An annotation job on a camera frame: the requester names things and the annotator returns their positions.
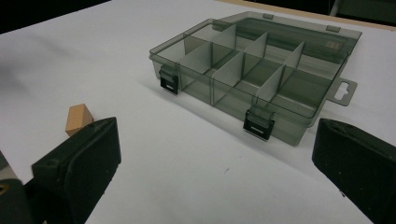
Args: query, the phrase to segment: wooden block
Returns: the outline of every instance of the wooden block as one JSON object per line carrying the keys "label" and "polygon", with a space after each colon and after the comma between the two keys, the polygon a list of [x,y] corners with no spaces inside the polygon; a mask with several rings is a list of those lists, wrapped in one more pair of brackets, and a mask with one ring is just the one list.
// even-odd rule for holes
{"label": "wooden block", "polygon": [[92,122],[93,117],[87,106],[84,104],[70,106],[66,122],[66,133],[69,136],[72,136],[84,126]]}

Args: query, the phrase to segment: latch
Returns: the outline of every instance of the latch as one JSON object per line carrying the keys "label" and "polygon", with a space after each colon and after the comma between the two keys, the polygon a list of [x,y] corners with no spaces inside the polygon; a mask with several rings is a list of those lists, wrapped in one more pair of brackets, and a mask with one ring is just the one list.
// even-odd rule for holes
{"label": "latch", "polygon": [[160,69],[161,86],[167,91],[177,94],[178,77],[172,68],[162,66]]}
{"label": "latch", "polygon": [[253,107],[247,110],[245,114],[244,129],[266,141],[270,138],[274,129],[273,114],[268,114],[268,119],[264,119],[256,116],[255,113],[252,113],[252,110],[254,111]]}

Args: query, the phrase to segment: open storage case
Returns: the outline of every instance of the open storage case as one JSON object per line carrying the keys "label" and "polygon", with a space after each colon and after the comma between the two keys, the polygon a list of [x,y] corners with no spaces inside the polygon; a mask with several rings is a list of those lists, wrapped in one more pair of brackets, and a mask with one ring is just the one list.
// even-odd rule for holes
{"label": "open storage case", "polygon": [[[244,129],[296,146],[326,100],[348,105],[340,78],[361,32],[245,12],[206,20],[150,51],[161,86],[182,90]],[[341,83],[347,94],[335,99]]]}

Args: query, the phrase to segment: orange wooden block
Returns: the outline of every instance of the orange wooden block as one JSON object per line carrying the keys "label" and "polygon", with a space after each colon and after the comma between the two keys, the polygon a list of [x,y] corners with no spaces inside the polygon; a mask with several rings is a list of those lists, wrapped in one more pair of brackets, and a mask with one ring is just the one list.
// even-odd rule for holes
{"label": "orange wooden block", "polygon": [[88,110],[87,106],[73,105],[69,108],[69,115],[67,116],[66,122],[66,133],[72,136],[85,125],[93,122],[93,117],[91,112]]}

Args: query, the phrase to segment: white table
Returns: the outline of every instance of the white table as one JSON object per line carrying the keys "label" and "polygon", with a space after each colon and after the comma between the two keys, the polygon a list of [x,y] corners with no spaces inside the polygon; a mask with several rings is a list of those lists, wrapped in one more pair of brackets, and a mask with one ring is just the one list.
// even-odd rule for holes
{"label": "white table", "polygon": [[[0,35],[0,150],[17,176],[67,138],[68,107],[117,117],[122,163],[87,223],[371,223],[311,161],[318,123],[297,147],[246,133],[242,121],[160,87],[149,50],[209,18],[264,11],[216,1],[111,2]],[[342,77],[348,107],[320,117],[396,145],[396,33],[363,34]]]}

